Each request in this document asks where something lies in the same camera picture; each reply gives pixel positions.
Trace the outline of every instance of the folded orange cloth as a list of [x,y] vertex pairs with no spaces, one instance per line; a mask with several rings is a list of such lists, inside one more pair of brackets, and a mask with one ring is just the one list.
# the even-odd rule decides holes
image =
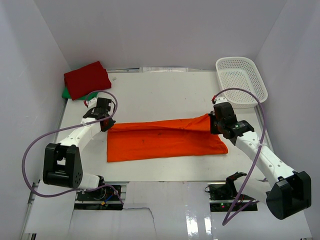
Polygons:
[[107,133],[107,162],[227,154],[218,135],[210,134],[210,118],[116,123]]

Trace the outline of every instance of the green cloth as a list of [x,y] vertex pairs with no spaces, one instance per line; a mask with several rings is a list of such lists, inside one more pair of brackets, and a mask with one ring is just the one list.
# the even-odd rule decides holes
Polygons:
[[[97,93],[97,92],[94,92],[94,93],[91,93],[91,94],[87,97],[87,99],[86,99],[86,96],[87,96],[87,95],[84,95],[84,96],[78,98],[77,100],[83,100],[83,101],[84,101],[84,100],[86,99],[87,101],[90,101],[91,99],[95,98],[97,95],[98,95],[98,93]],[[68,91],[68,89],[67,89],[66,86],[64,87],[64,90],[63,90],[63,93],[62,93],[62,97],[63,97],[64,99],[71,99],[71,96],[70,96],[69,91]]]

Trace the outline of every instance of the stack of folded cloths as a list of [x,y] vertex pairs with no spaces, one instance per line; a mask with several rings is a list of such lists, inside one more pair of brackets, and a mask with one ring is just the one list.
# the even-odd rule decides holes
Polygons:
[[[99,61],[65,73],[64,83],[66,88],[62,97],[71,98],[72,100],[84,99],[84,96],[92,91],[111,88],[107,70],[104,69]],[[88,96],[87,100],[96,96],[97,93],[93,93]]]

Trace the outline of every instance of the perforated basket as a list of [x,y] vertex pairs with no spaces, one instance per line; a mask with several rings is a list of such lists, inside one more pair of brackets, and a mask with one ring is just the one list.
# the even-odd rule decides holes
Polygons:
[[[260,102],[268,97],[265,84],[255,63],[246,57],[224,57],[215,63],[218,84],[221,90],[240,88],[253,93]],[[257,101],[249,94],[230,90],[223,93],[235,109],[253,108]]]

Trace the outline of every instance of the wall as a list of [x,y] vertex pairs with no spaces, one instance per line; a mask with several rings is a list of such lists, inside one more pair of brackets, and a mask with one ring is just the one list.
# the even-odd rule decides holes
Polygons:
[[72,69],[255,59],[286,0],[35,0]]
[[320,239],[320,1],[288,0],[255,63],[267,87],[267,129],[274,151],[312,179],[312,206],[305,210]]
[[[0,233],[19,239],[30,191],[21,173],[28,144],[57,128],[69,67],[33,0],[0,0]],[[44,147],[27,158],[30,181],[41,176]]]

